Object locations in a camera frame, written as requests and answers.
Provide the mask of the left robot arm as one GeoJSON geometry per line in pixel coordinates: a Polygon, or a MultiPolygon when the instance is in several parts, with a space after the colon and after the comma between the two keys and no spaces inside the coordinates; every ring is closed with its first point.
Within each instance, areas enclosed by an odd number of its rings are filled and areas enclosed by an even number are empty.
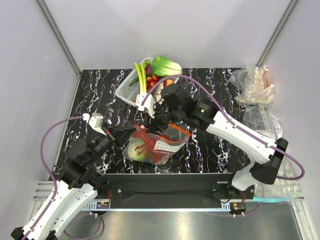
{"type": "Polygon", "coordinates": [[[11,237],[15,240],[58,239],[85,205],[108,193],[109,181],[96,170],[94,163],[107,150],[123,151],[135,130],[135,127],[105,124],[94,141],[73,140],[66,153],[69,161],[53,182],[54,189],[29,223],[15,228],[11,237]]]}

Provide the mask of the red toy lobster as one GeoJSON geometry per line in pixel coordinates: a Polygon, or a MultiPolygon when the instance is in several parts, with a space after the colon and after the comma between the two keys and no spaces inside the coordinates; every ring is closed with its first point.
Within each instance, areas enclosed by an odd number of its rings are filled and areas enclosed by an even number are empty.
{"type": "Polygon", "coordinates": [[[133,143],[138,141],[145,143],[145,160],[142,162],[162,165],[179,150],[177,142],[173,141],[172,136],[168,133],[157,135],[147,133],[146,128],[140,128],[133,133],[132,137],[133,143]]]}

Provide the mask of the clear zip bag orange zipper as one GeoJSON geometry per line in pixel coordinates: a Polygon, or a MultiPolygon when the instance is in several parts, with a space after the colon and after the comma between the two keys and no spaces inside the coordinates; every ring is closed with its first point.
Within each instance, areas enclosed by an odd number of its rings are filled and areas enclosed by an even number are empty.
{"type": "Polygon", "coordinates": [[[122,155],[124,158],[136,161],[164,165],[189,140],[191,134],[170,123],[161,133],[150,133],[143,125],[135,125],[135,131],[129,138],[122,155]]]}

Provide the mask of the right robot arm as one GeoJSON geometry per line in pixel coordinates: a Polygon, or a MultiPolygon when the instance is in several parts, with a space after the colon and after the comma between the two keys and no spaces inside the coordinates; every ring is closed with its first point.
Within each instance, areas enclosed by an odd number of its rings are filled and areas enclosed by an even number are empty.
{"type": "Polygon", "coordinates": [[[184,122],[188,126],[223,138],[243,150],[251,163],[236,171],[227,185],[228,195],[239,198],[254,184],[272,185],[278,176],[289,142],[264,136],[231,119],[208,98],[193,100],[179,84],[171,84],[160,92],[160,100],[146,95],[141,105],[150,115],[149,128],[165,131],[169,123],[184,122]]]}

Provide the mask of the round green cabbage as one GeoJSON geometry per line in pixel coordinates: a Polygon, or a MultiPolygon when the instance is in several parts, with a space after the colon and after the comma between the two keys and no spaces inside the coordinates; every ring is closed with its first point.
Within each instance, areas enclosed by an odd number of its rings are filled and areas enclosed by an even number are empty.
{"type": "Polygon", "coordinates": [[[136,141],[129,144],[127,148],[128,158],[132,161],[142,162],[146,158],[146,146],[143,141],[136,141]]]}

